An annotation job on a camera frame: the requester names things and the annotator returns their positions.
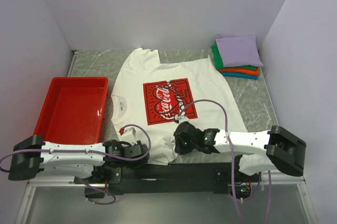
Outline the white printed t-shirt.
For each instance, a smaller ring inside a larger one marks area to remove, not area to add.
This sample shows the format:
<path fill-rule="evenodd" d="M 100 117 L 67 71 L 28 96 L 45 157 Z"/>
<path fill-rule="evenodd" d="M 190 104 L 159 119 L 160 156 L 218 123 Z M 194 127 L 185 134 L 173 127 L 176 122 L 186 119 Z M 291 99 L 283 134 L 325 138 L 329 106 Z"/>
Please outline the white printed t-shirt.
<path fill-rule="evenodd" d="M 138 125 L 136 139 L 151 145 L 149 163 L 167 165 L 174 151 L 174 116 L 192 125 L 245 132 L 232 91 L 209 58 L 162 64 L 158 51 L 138 48 L 121 67 L 112 91 L 115 130 Z"/>

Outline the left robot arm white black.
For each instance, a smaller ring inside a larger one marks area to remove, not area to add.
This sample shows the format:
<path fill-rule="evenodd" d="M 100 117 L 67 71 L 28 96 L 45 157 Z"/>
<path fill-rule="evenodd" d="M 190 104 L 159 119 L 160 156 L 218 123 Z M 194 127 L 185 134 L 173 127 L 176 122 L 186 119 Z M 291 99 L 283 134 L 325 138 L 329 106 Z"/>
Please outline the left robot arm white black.
<path fill-rule="evenodd" d="M 91 145 L 62 145 L 33 135 L 13 148 L 8 172 L 11 181 L 44 176 L 74 176 L 94 183 L 109 177 L 113 169 L 140 167 L 149 158 L 148 146 L 137 141 L 110 140 Z"/>

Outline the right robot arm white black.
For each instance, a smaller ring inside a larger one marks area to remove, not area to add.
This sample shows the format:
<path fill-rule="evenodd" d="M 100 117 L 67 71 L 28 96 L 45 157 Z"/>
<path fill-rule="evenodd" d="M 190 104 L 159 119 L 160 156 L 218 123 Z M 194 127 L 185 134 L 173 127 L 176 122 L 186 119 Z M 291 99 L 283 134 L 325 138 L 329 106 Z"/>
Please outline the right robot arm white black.
<path fill-rule="evenodd" d="M 245 133 L 215 128 L 200 130 L 183 122 L 173 135 L 175 152 L 179 155 L 187 155 L 193 150 L 205 154 L 240 152 L 239 163 L 231 168 L 236 181 L 268 170 L 278 170 L 293 177 L 304 174 L 306 142 L 281 126 Z"/>

